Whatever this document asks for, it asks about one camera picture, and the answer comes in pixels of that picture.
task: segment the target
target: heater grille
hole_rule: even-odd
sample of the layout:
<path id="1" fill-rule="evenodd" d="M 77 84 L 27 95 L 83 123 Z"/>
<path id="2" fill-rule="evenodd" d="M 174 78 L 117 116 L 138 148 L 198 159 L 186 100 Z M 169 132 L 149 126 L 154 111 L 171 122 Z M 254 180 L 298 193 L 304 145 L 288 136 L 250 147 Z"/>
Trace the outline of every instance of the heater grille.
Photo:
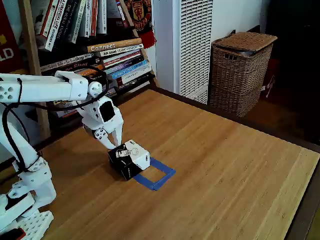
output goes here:
<path id="1" fill-rule="evenodd" d="M 186 97 L 209 84 L 213 0 L 181 0 L 180 11 L 179 93 Z"/>
<path id="2" fill-rule="evenodd" d="M 208 86 L 205 86 L 200 91 L 198 91 L 196 94 L 190 97 L 190 99 L 193 99 L 197 102 L 200 102 L 202 104 L 207 104 L 208 101 Z"/>

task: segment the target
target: wicker basket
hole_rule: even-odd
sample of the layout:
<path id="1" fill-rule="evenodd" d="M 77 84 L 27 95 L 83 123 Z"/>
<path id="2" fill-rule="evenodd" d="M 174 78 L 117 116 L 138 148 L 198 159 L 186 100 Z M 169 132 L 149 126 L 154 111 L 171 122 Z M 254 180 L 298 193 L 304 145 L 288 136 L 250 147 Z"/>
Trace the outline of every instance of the wicker basket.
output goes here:
<path id="1" fill-rule="evenodd" d="M 209 104 L 238 117 L 244 117 L 258 102 L 261 87 L 262 84 L 248 93 L 239 94 L 212 85 Z"/>
<path id="2" fill-rule="evenodd" d="M 238 32 L 212 44 L 210 105 L 243 117 L 258 102 L 275 36 Z"/>

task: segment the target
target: blue tape square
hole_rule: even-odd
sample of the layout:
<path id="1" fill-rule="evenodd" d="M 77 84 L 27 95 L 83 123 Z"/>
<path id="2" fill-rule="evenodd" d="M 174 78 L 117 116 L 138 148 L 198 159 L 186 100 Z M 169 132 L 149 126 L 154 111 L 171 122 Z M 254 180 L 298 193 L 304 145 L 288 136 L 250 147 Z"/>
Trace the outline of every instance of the blue tape square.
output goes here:
<path id="1" fill-rule="evenodd" d="M 162 171 L 165 173 L 165 176 L 161 178 L 160 180 L 153 182 L 147 179 L 146 177 L 142 176 L 141 174 L 138 174 L 134 176 L 133 178 L 140 184 L 144 185 L 150 190 L 157 191 L 159 190 L 165 183 L 168 181 L 175 173 L 176 170 L 164 165 L 162 162 L 159 162 L 158 160 L 154 159 L 153 157 L 150 158 L 150 165 L 154 168 Z"/>

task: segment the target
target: robotic arm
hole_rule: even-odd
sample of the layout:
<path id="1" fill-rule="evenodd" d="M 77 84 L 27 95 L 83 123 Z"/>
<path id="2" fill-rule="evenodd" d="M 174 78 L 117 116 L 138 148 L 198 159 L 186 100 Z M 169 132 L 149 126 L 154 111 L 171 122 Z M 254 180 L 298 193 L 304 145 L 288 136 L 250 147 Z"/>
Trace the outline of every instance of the robotic arm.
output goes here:
<path id="1" fill-rule="evenodd" d="M 26 103 L 49 101 L 87 101 L 77 108 L 86 131 L 92 134 L 106 148 L 114 149 L 122 141 L 124 120 L 112 100 L 102 96 L 100 82 L 89 82 L 86 78 L 69 71 L 57 71 L 55 76 L 35 76 L 0 73 L 0 102 Z M 22 213 L 28 217 L 38 208 L 50 204 L 56 198 L 52 174 L 48 163 L 38 155 L 32 146 L 8 122 L 12 140 L 24 161 L 24 170 L 18 174 L 20 181 L 12 185 L 7 195 L 0 195 L 0 234 L 12 228 L 12 222 Z M 112 134 L 114 144 L 109 140 Z M 21 171 L 19 157 L 5 135 L 0 124 L 0 143 L 16 158 L 14 169 Z"/>

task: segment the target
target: wooden tabletop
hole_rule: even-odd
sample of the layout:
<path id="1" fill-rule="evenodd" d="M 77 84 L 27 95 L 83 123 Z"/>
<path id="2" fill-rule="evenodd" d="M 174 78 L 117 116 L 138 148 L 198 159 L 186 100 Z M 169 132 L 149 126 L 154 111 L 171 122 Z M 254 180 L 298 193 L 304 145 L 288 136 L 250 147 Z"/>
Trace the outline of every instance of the wooden tabletop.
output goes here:
<path id="1" fill-rule="evenodd" d="M 124 181 L 80 128 L 43 150 L 57 191 L 44 239 L 284 239 L 319 153 L 150 89 L 119 108 L 123 142 L 176 174 L 158 191 Z"/>

